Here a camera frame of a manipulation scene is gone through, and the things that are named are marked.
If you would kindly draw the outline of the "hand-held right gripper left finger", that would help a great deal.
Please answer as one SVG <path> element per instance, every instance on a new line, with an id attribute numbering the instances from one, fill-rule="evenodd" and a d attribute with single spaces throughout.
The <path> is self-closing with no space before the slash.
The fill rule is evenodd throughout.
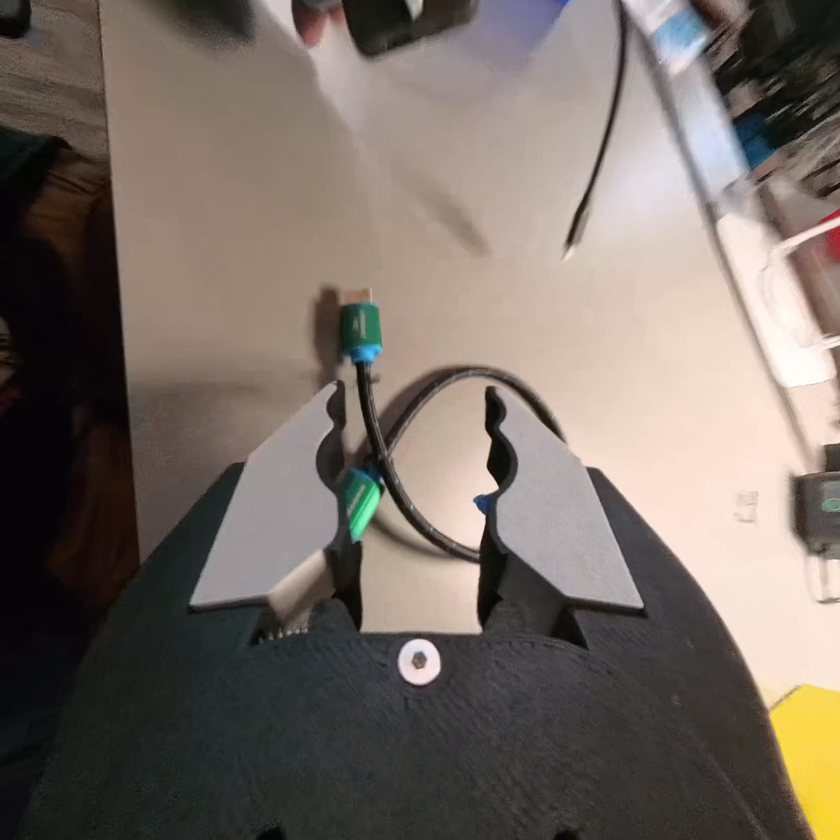
<path id="1" fill-rule="evenodd" d="M 335 381 L 247 457 L 193 611 L 264 606 L 279 625 L 291 625 L 336 592 L 333 565 L 347 529 L 344 425 L 344 385 Z"/>

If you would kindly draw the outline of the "clear plastic bag with papers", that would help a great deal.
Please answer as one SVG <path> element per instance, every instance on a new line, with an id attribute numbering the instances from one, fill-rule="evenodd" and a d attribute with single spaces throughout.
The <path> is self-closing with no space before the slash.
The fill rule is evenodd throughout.
<path id="1" fill-rule="evenodd" d="M 687 1 L 622 1 L 622 6 L 670 77 L 687 70 L 710 43 L 709 27 Z"/>

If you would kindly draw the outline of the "blue waste bin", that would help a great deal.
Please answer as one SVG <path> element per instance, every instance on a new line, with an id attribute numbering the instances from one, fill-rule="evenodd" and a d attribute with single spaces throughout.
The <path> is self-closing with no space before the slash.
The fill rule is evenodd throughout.
<path id="1" fill-rule="evenodd" d="M 732 124 L 751 173 L 760 179 L 775 172 L 781 158 L 763 114 L 752 108 L 733 118 Z"/>

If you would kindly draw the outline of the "grey power bank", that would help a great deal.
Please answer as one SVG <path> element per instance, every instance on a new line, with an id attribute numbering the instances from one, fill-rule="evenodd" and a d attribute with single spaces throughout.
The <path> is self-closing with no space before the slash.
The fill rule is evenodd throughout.
<path id="1" fill-rule="evenodd" d="M 811 556 L 839 559 L 839 472 L 796 476 L 792 481 L 793 531 Z"/>

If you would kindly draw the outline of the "yellow plastic bin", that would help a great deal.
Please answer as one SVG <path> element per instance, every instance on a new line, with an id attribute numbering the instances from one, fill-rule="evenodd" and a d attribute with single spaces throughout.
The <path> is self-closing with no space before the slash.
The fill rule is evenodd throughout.
<path id="1" fill-rule="evenodd" d="M 801 685 L 770 709 L 796 798 L 814 838 L 839 838 L 839 693 Z"/>

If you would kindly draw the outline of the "white stand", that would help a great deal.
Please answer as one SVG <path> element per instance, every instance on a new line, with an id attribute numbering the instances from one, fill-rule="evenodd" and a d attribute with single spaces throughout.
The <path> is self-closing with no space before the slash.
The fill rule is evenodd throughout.
<path id="1" fill-rule="evenodd" d="M 716 232 L 734 284 L 773 378 L 784 389 L 819 385 L 837 375 L 831 351 L 836 335 L 823 334 L 791 263 L 804 243 L 838 228 L 838 218 L 787 238 L 740 213 L 717 221 Z"/>

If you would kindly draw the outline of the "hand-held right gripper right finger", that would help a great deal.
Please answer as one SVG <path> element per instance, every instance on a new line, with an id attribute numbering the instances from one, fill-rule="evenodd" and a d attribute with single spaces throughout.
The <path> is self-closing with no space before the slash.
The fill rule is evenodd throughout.
<path id="1" fill-rule="evenodd" d="M 497 488 L 474 503 L 485 519 L 477 614 L 501 602 L 536 624 L 575 608 L 643 615 L 644 601 L 587 468 L 536 416 L 499 388 L 485 396 L 487 470 Z"/>

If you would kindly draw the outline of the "black usb hub with cable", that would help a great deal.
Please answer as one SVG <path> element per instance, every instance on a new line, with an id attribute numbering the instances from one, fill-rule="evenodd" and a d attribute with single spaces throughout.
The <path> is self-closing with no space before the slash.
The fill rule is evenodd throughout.
<path id="1" fill-rule="evenodd" d="M 602 138 L 598 145 L 595 160 L 591 169 L 591 174 L 586 183 L 581 200 L 575 208 L 570 227 L 563 243 L 563 262 L 572 258 L 585 235 L 585 229 L 591 215 L 595 193 L 602 177 L 606 156 L 613 141 L 618 114 L 623 102 L 625 78 L 627 73 L 629 20 L 624 1 L 613 1 L 612 5 L 616 18 L 616 64 L 612 96 L 610 106 L 606 114 Z"/>

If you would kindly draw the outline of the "person's left hand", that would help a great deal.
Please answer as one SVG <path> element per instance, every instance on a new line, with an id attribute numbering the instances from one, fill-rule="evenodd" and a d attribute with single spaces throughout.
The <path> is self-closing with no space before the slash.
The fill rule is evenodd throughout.
<path id="1" fill-rule="evenodd" d="M 324 7 L 312 7 L 303 1 L 291 1 L 292 23 L 304 46 L 317 46 L 326 30 L 331 11 Z"/>

